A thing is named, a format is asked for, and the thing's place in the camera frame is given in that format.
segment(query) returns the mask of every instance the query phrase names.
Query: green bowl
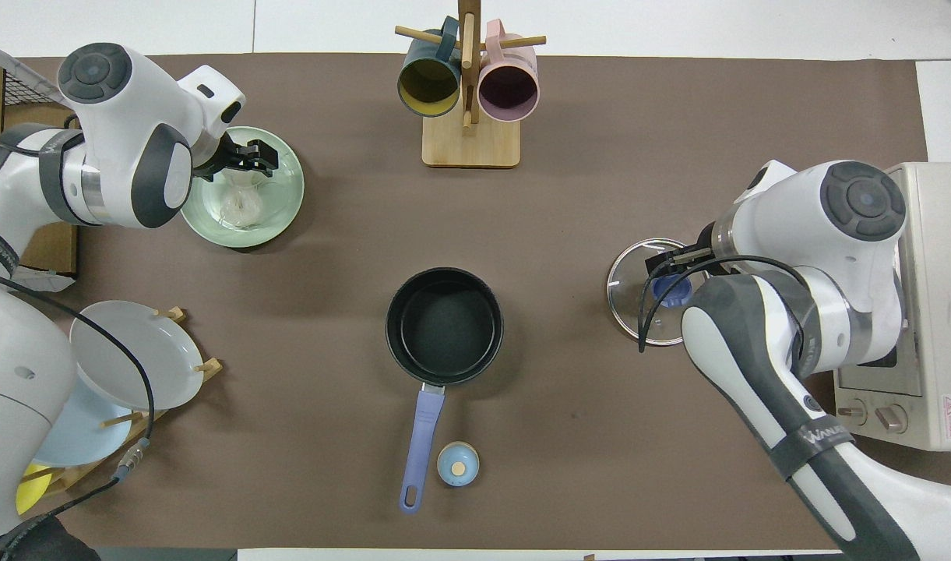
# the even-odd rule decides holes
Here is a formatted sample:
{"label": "green bowl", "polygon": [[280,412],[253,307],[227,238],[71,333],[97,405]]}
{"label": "green bowl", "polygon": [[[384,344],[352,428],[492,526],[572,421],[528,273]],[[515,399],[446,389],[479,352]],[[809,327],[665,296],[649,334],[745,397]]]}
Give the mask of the green bowl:
{"label": "green bowl", "polygon": [[278,150],[278,169],[269,178],[258,171],[234,170],[219,171],[211,182],[194,178],[181,214],[213,244],[251,248],[289,227],[301,207],[305,177],[291,147],[271,132],[254,127],[230,127],[227,132],[238,145],[262,139]]}

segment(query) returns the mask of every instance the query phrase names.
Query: knob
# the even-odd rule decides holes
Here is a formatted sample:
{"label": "knob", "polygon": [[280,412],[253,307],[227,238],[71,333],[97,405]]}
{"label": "knob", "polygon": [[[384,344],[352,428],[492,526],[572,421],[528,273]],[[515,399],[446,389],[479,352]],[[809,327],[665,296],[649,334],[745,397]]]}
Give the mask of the knob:
{"label": "knob", "polygon": [[908,430],[908,413],[901,405],[888,405],[885,408],[877,408],[874,412],[877,413],[877,419],[884,425],[887,432],[901,434]]}
{"label": "knob", "polygon": [[835,411],[840,418],[849,418],[856,426],[866,423],[867,412],[866,404],[861,399],[853,399],[845,408],[838,408]]}

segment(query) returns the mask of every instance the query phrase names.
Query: brown mat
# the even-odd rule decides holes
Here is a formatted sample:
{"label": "brown mat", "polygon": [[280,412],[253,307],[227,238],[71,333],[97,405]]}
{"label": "brown mat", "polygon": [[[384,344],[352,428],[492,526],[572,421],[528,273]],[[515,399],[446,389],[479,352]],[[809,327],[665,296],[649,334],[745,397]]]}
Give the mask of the brown mat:
{"label": "brown mat", "polygon": [[[180,217],[83,231],[67,302],[183,306],[226,370],[160,420],[126,484],[65,515],[74,534],[98,546],[832,547],[682,347],[638,355],[604,281],[639,239],[692,241],[774,157],[797,169],[926,159],[914,64],[542,58],[522,164],[469,171],[421,163],[421,122],[394,90],[401,56],[157,60],[175,77],[207,63],[233,79],[250,100],[237,124],[294,147],[307,196],[254,252],[208,244]],[[391,358],[383,320],[430,266],[482,277],[506,331],[483,376],[448,388],[435,438],[435,454],[472,443],[481,475],[451,489],[431,470],[410,517],[396,498],[419,383]],[[951,482],[951,455],[877,448]]]}

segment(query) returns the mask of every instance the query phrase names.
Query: blue mug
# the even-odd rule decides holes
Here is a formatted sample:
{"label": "blue mug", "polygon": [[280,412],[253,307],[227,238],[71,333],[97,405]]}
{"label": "blue mug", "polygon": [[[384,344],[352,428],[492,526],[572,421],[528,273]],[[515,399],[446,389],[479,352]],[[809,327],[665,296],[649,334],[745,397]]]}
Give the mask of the blue mug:
{"label": "blue mug", "polygon": [[461,52],[454,48],[458,40],[458,20],[448,16],[435,45],[414,39],[400,70],[398,90],[407,109],[421,117],[438,117],[454,108],[461,97]]}

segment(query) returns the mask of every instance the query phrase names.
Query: white robotic arm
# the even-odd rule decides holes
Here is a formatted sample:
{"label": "white robotic arm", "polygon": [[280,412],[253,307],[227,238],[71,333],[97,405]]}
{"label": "white robotic arm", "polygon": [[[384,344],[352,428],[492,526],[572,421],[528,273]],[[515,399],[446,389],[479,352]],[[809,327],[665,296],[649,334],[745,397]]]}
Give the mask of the white robotic arm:
{"label": "white robotic arm", "polygon": [[[25,124],[0,138],[12,146],[0,146],[0,277],[11,277],[45,224],[157,228],[183,205],[193,175],[276,168],[271,146],[229,139],[245,99],[207,66],[175,82],[140,53],[95,43],[62,63],[59,89],[83,132]],[[19,523],[17,484],[74,381],[65,335],[0,285],[0,535]]]}
{"label": "white robotic arm", "polygon": [[706,245],[718,258],[782,260],[806,287],[752,262],[741,264],[749,274],[711,277],[682,316],[686,351],[849,558],[951,560],[951,487],[867,458],[792,372],[805,356],[800,376],[894,347],[901,192],[866,164],[778,166],[761,171]]}

